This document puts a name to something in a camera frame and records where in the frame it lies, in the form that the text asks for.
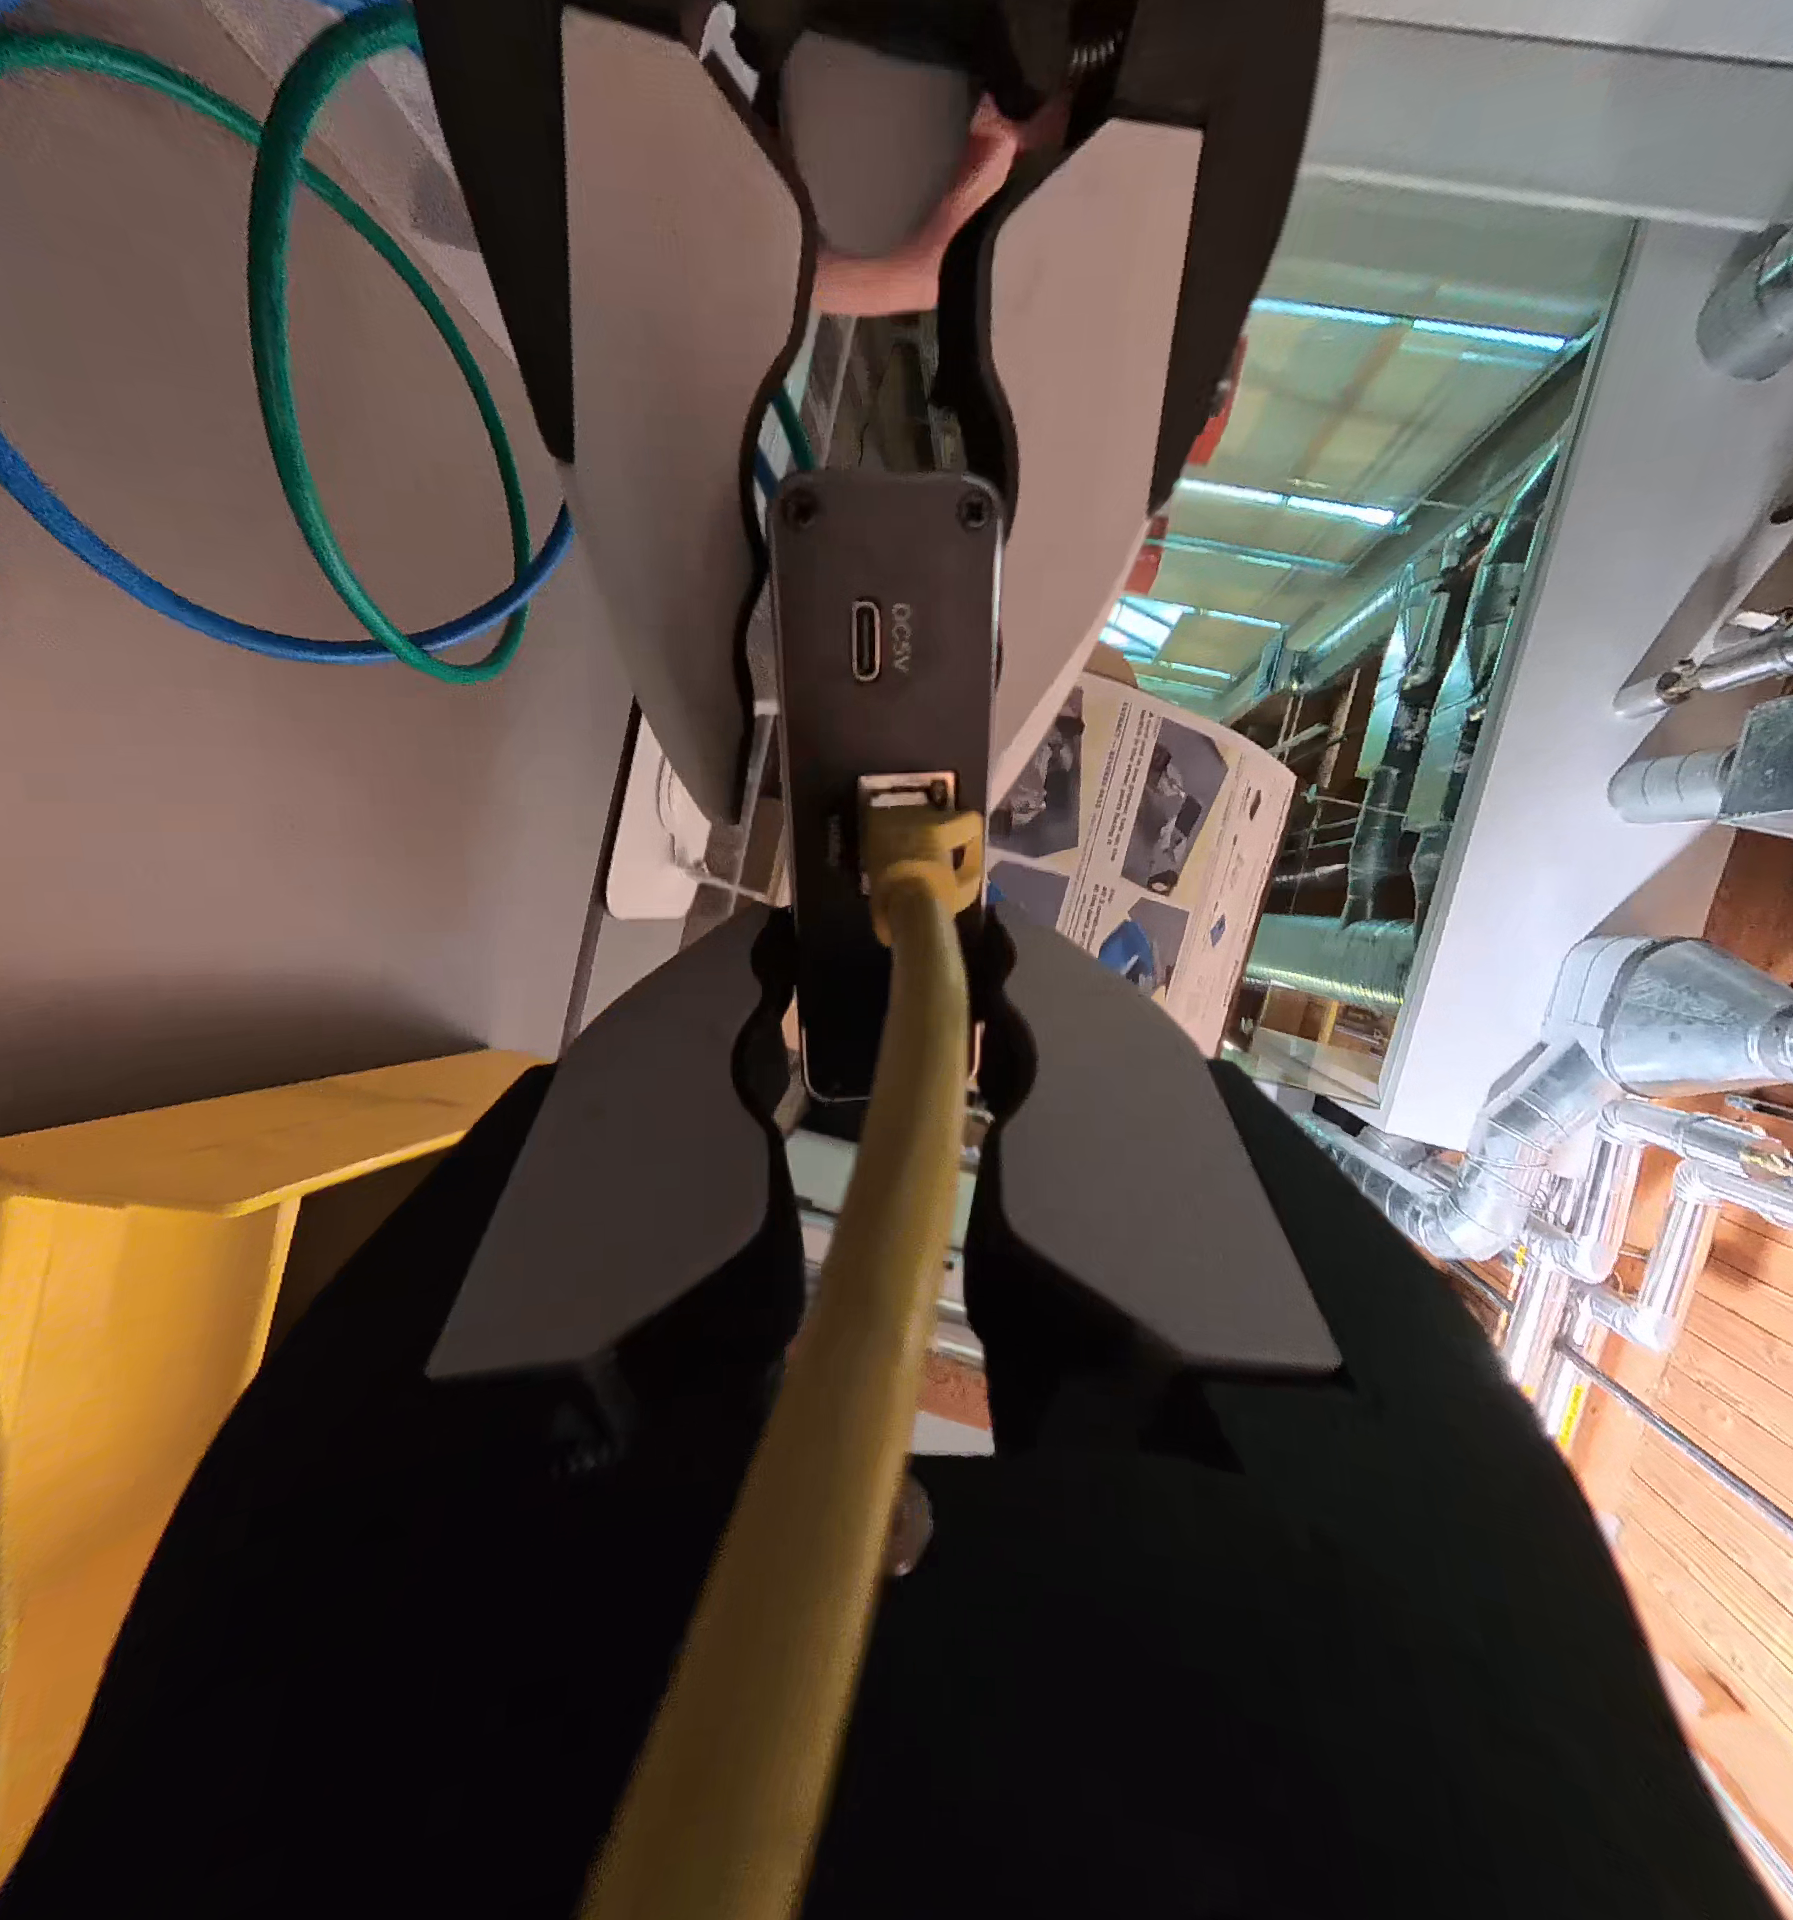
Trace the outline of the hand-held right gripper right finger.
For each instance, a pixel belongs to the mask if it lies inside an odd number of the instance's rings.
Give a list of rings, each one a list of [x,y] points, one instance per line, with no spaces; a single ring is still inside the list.
[[[1168,1355],[1221,1376],[1331,1376],[1342,1346],[1197,1046],[1097,949],[997,910],[1027,1088],[997,1145],[1000,1229]]]

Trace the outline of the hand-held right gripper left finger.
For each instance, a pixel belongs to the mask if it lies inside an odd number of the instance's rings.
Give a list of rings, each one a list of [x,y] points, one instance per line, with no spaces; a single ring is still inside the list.
[[[794,910],[751,905],[617,993],[558,1059],[428,1376],[603,1361],[714,1276],[803,1310],[778,1098]]]

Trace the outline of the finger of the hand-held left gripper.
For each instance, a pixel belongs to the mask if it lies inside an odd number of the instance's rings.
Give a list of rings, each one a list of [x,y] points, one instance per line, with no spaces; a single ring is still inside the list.
[[[1022,125],[976,110],[976,143],[1012,161],[984,206],[997,211],[985,364],[1015,428],[985,772],[1000,803],[1085,669],[1154,520],[1197,134],[1109,119],[1069,153],[1022,153]]]
[[[580,561],[626,688],[718,826],[752,748],[752,442],[813,314],[813,206],[727,66],[564,8]]]

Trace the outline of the black network switch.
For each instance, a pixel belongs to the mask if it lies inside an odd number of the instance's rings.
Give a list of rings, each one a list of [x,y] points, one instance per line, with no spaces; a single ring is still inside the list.
[[[767,609],[803,1097],[854,1108],[889,1006],[858,780],[985,810],[1000,496],[976,476],[801,476],[767,504]]]

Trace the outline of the yellow plastic bin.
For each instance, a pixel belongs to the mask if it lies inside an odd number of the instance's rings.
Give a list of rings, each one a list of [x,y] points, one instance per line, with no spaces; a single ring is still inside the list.
[[[302,1197],[428,1161],[530,1066],[451,1054],[0,1136],[0,1875],[194,1452],[278,1346]]]

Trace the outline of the person's left hand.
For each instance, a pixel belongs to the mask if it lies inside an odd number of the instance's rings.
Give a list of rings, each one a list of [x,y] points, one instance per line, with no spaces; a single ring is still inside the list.
[[[1000,199],[1012,168],[1059,134],[1069,104],[1012,119],[984,96],[961,153],[923,153],[905,184],[881,184],[871,211],[826,221],[813,306],[826,314],[931,309],[949,247]]]

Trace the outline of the white poster stand base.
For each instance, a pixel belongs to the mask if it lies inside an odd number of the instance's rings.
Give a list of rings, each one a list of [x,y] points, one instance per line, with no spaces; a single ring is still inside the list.
[[[626,730],[626,777],[624,815],[608,842],[608,917],[624,924],[678,924],[696,892],[767,905],[751,885],[707,869],[714,815],[678,780],[668,752],[654,748],[650,718]]]

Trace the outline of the printed instruction poster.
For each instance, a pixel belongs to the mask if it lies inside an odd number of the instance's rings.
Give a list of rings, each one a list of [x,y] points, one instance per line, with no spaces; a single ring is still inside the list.
[[[1074,939],[1221,1059],[1294,772],[1097,647],[985,780],[985,905]]]

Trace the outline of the cluster of silver ducts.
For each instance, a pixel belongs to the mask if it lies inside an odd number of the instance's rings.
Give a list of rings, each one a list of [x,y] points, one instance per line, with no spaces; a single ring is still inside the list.
[[[1753,568],[1753,532],[1706,568],[1693,535],[1793,480],[1793,371],[1755,388],[1702,359],[1693,298],[1722,261],[1722,243],[1641,226],[1555,465],[1402,1079],[1378,1098],[1456,1145],[1456,1098],[1483,1097],[1469,1148],[1444,1161],[1378,1121],[1294,1118],[1435,1261],[1525,1258],[1503,1370],[1544,1432],[1587,1386],[1572,1332],[1683,1339],[1713,1204],[1773,1197],[1793,1222],[1793,1168],[1753,1168],[1773,1136],[1657,1108],[1793,1088],[1793,987],[1693,931],[1627,931],[1675,860],[1722,857],[1755,743],[1793,737],[1793,695],[1762,695],[1730,748],[1641,752],[1684,703],[1620,674]]]

